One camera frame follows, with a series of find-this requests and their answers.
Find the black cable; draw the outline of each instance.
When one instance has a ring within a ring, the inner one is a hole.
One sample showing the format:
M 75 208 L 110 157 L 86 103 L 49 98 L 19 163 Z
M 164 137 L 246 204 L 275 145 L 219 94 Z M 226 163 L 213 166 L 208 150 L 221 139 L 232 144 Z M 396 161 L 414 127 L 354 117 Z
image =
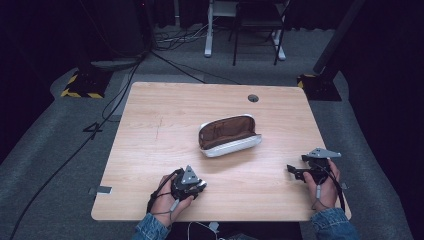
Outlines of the black cable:
M 141 62 L 141 61 L 143 61 L 144 60 L 144 58 L 145 58 L 145 55 L 142 55 L 142 57 L 138 60 L 139 62 Z M 128 74 L 128 80 L 127 80 L 127 83 L 124 85 L 124 87 L 121 89 L 121 90 L 119 90 L 119 92 L 118 92 L 118 94 L 116 94 L 116 96 L 115 97 L 113 97 L 113 99 L 112 100 L 110 100 L 109 101 L 109 103 L 106 105 L 106 107 L 103 109 L 103 111 L 102 111 L 102 118 L 104 119 L 104 120 L 106 120 L 106 121 L 108 121 L 108 122 L 120 122 L 120 121 L 111 121 L 111 120 L 109 120 L 109 119 L 107 119 L 104 115 L 105 115 L 105 112 L 106 112 L 106 109 L 109 107 L 109 105 L 110 104 L 112 104 L 112 102 L 113 101 L 115 101 L 115 99 L 122 93 L 122 96 L 121 96 L 121 99 L 125 96 L 125 93 L 128 91 L 128 88 L 129 88 L 129 86 L 130 86 L 130 84 L 131 84 L 131 80 L 132 80 L 132 76 L 134 75 L 134 73 L 133 74 L 131 74 L 132 72 L 135 72 L 135 69 L 137 69 L 137 68 L 133 68 L 131 71 L 130 71 L 130 73 Z
M 346 206 L 345 206 L 345 201 L 344 201 L 344 197 L 343 197 L 343 189 L 342 189 L 342 187 L 340 186 L 340 184 L 339 184 L 339 182 L 337 181 L 337 179 L 336 179 L 336 177 L 335 177 L 335 175 L 334 175 L 334 173 L 333 172 L 331 172 L 332 174 L 330 174 L 330 172 L 328 172 L 325 168 L 323 168 L 322 166 L 320 166 L 320 165 L 318 165 L 318 164 L 316 164 L 316 163 L 314 163 L 314 162 L 311 162 L 311 161 L 309 161 L 310 163 L 313 163 L 315 166 L 317 166 L 317 167 L 319 167 L 319 168 L 321 168 L 321 170 L 323 170 L 324 172 L 326 172 L 327 174 L 328 174 L 328 176 L 331 178 L 331 180 L 333 181 L 333 183 L 334 183 L 334 185 L 336 186 L 336 189 L 337 189 L 337 195 L 339 196 L 339 199 L 340 199 L 340 207 L 341 207 L 341 209 L 343 210 L 343 212 L 346 212 Z
M 182 73 L 186 74 L 187 76 L 189 76 L 189 77 L 191 77 L 191 78 L 194 78 L 194 79 L 196 79 L 197 81 L 199 81 L 199 82 L 201 82 L 201 83 L 207 84 L 207 82 L 205 82 L 205 81 L 203 81 L 203 80 L 201 80 L 201 79 L 199 79 L 199 78 L 197 78 L 197 77 L 195 77 L 195 76 L 191 75 L 190 73 L 188 73 L 188 72 L 186 72 L 186 71 L 182 70 L 181 68 L 179 68 L 179 67 L 175 66 L 175 64 L 173 64 L 171 61 L 169 61 L 169 60 L 167 60 L 167 59 L 165 59 L 165 58 L 163 58 L 163 57 L 159 56 L 159 55 L 158 55 L 158 54 L 156 54 L 155 52 L 153 52 L 153 51 L 150 51 L 150 52 L 151 52 L 151 53 L 152 53 L 155 57 L 157 57 L 157 58 L 159 58 L 159 59 L 163 60 L 164 62 L 166 62 L 166 63 L 168 63 L 169 65 L 173 66 L 174 68 L 178 69 L 179 71 L 181 71 Z
M 168 61 L 172 62 L 172 63 L 173 63 L 173 64 L 175 64 L 175 65 L 180 65 L 180 66 L 183 66 L 183 67 L 189 68 L 189 69 L 191 69 L 191 70 L 195 70 L 195 71 L 198 71 L 198 72 L 201 72 L 201 73 L 204 73 L 204 74 L 208 74 L 208 75 L 210 75 L 210 76 L 212 76 L 212 77 L 221 78 L 221 79 L 224 79 L 224 80 L 226 80 L 226 81 L 233 82 L 233 83 L 235 83 L 235 84 L 237 84 L 237 85 L 241 85 L 240 83 L 238 83 L 238 82 L 236 82 L 236 81 L 234 81 L 234 80 L 228 79 L 228 78 L 224 78 L 224 77 L 221 77 L 221 76 L 218 76 L 218 75 L 214 75 L 214 74 L 212 74 L 212 73 L 208 73 L 208 72 L 206 72 L 206 71 L 203 71 L 203 70 L 200 70 L 200 69 L 197 69 L 197 68 L 193 68 L 193 67 L 190 67 L 190 66 L 187 66 L 187 65 L 181 64 L 181 63 L 176 63 L 176 62 L 174 62 L 174 61 L 172 61 L 172 60 L 168 60 Z
M 177 169 L 175 171 L 173 171 L 171 174 L 168 175 L 167 178 L 165 178 L 165 180 L 159 185 L 159 187 L 156 189 L 156 191 L 154 191 L 152 194 L 150 194 L 150 199 L 149 202 L 147 203 L 147 209 L 146 209 L 146 213 L 149 213 L 150 210 L 152 210 L 153 204 L 155 203 L 156 198 L 158 198 L 158 193 L 160 192 L 160 190 L 162 190 L 163 186 L 165 186 L 165 184 L 176 174 L 181 172 L 181 169 Z
M 141 55 L 143 52 L 141 52 L 139 55 L 125 55 L 122 54 L 118 51 L 116 51 L 114 48 L 112 48 L 112 46 L 110 46 L 110 44 L 106 41 L 106 39 L 103 37 L 103 34 L 100 32 L 100 29 L 97 27 L 96 22 L 94 21 L 94 19 L 91 17 L 90 13 L 88 12 L 87 8 L 85 7 L 84 3 L 79 0 L 80 5 L 82 6 L 85 14 L 87 15 L 87 17 L 90 19 L 91 24 L 93 25 L 93 27 L 96 29 L 97 34 L 99 35 L 99 37 L 102 39 L 102 41 L 104 42 L 104 44 L 106 44 L 106 46 L 109 48 L 109 50 L 111 50 L 112 52 L 114 52 L 115 54 L 122 56 L 122 57 L 130 57 L 130 58 L 134 58 L 134 57 L 139 57 L 139 55 Z
M 164 62 L 166 62 L 166 63 L 168 63 L 169 65 L 173 66 L 174 68 L 176 68 L 177 70 L 179 70 L 179 71 L 181 71 L 182 73 L 186 74 L 187 76 L 189 76 L 189 77 L 191 77 L 191 78 L 194 78 L 194 79 L 196 79 L 197 81 L 202 82 L 202 83 L 204 83 L 204 84 L 207 84 L 207 82 L 205 82 L 205 81 L 203 81 L 203 80 L 200 80 L 200 79 L 199 79 L 199 78 L 197 78 L 197 77 L 194 77 L 193 75 L 191 75 L 191 74 L 187 73 L 186 71 L 182 70 L 181 68 L 177 67 L 176 65 L 180 65 L 180 66 L 183 66 L 183 67 L 186 67 L 186 68 L 189 68 L 189 69 L 192 69 L 192 70 L 198 71 L 198 72 L 202 72 L 202 73 L 208 74 L 208 75 L 213 76 L 213 77 L 216 77 L 216 78 L 221 78 L 221 79 L 224 79 L 224 80 L 230 81 L 230 82 L 235 83 L 235 84 L 237 84 L 237 85 L 241 85 L 240 83 L 238 83 L 238 82 L 236 82 L 236 81 L 233 81 L 233 80 L 231 80 L 231 79 L 224 78 L 224 77 L 220 77 L 220 76 L 217 76 L 217 75 L 214 75 L 214 74 L 208 73 L 208 72 L 203 71 L 203 70 L 200 70 L 200 69 L 196 69 L 196 68 L 193 68 L 193 67 L 190 67 L 190 66 L 184 65 L 184 64 L 176 63 L 176 62 L 174 62 L 174 61 L 171 61 L 171 60 L 165 59 L 165 58 L 163 58 L 163 57 L 159 56 L 158 54 L 156 54 L 156 53 L 155 53 L 155 52 L 153 52 L 153 51 L 151 51 L 151 53 L 152 53 L 155 57 L 157 57 L 157 58 L 159 58 L 159 59 L 163 60 Z
M 138 62 L 138 64 L 133 68 L 132 73 L 131 73 L 131 79 L 134 76 L 135 70 L 138 68 L 138 66 L 140 65 L 142 61 Z M 119 100 L 118 104 L 116 105 L 116 107 L 109 113 L 109 115 L 106 117 L 105 120 L 103 120 L 100 125 L 98 127 L 96 127 L 94 129 L 94 131 L 90 134 L 90 136 L 77 148 L 77 150 L 47 179 L 47 181 L 38 189 L 38 191 L 34 194 L 34 196 L 31 198 L 31 200 L 28 202 L 28 204 L 26 205 L 25 209 L 22 211 L 21 215 L 19 216 L 15 227 L 13 228 L 12 234 L 9 238 L 9 240 L 12 240 L 15 237 L 16 231 L 19 228 L 19 224 L 21 223 L 23 217 L 25 216 L 26 212 L 28 211 L 29 207 L 32 205 L 32 203 L 35 201 L 35 199 L 38 197 L 38 195 L 44 190 L 44 188 L 51 182 L 51 180 L 79 153 L 79 151 L 81 151 L 81 149 L 91 140 L 91 138 L 97 133 L 97 131 L 106 123 L 107 119 L 109 119 L 112 114 L 116 111 L 116 109 L 118 108 L 119 104 L 122 102 L 123 100 L 123 96 L 121 97 L 121 99 Z

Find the chair leg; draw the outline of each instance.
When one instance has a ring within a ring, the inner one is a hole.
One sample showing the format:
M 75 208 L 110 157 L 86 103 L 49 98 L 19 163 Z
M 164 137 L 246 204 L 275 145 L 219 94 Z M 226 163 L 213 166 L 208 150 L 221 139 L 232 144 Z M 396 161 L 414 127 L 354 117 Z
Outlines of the chair leg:
M 233 56 L 233 66 L 236 65 L 236 58 L 237 58 L 237 44 L 238 44 L 238 34 L 239 34 L 239 29 L 236 28 L 236 40 L 234 43 L 234 56 Z
M 278 54 L 280 53 L 281 44 L 283 44 L 283 35 L 284 35 L 284 28 L 282 28 L 281 31 L 280 31 L 280 37 L 279 37 L 279 41 L 278 41 L 277 52 L 275 53 L 274 65 L 277 65 Z

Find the black backdrop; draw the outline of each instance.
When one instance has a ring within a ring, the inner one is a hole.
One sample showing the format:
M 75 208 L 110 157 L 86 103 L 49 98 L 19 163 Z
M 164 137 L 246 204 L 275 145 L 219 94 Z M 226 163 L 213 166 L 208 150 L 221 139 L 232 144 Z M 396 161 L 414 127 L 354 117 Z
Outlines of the black backdrop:
M 358 123 L 416 239 L 424 236 L 423 12 L 422 1 L 365 1 L 322 74 L 345 76 Z

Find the white desk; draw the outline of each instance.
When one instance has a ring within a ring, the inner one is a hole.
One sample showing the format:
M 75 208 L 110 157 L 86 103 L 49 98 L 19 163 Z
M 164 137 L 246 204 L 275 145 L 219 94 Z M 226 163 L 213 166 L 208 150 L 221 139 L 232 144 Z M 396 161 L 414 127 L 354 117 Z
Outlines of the white desk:
M 235 17 L 236 16 L 236 5 L 237 2 L 227 2 L 227 1 L 215 1 L 209 0 L 209 11 L 208 11 L 208 33 L 206 36 L 206 46 L 205 46 L 205 57 L 212 56 L 212 42 L 213 42 L 213 17 Z M 280 31 L 277 31 L 276 34 L 273 34 L 274 44 L 277 46 L 279 43 Z M 286 55 L 284 50 L 281 47 L 280 52 L 278 53 L 278 58 L 280 60 L 286 60 Z

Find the wrist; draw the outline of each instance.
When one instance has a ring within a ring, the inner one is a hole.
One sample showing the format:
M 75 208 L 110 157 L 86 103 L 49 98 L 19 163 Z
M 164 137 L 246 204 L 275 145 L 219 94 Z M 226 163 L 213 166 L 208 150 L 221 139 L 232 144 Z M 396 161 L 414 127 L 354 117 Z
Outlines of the wrist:
M 169 228 L 169 226 L 172 224 L 170 212 L 164 214 L 154 214 L 153 216 L 166 228 Z

